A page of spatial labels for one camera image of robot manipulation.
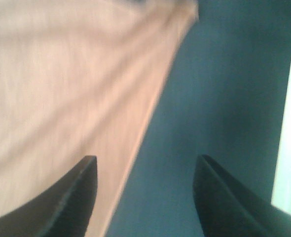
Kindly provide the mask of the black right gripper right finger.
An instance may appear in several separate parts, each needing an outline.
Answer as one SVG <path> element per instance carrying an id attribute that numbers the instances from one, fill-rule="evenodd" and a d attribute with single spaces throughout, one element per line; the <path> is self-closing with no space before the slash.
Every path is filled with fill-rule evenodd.
<path id="1" fill-rule="evenodd" d="M 291 237 L 291 215 L 261 199 L 208 155 L 197 158 L 193 200 L 207 237 Z"/>

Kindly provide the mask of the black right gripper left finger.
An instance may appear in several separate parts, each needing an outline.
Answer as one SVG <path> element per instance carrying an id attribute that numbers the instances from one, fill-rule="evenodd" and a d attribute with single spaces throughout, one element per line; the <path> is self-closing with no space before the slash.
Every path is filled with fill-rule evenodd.
<path id="1" fill-rule="evenodd" d="M 0 217 L 0 237 L 83 237 L 97 195 L 97 158 L 85 156 L 54 185 Z"/>

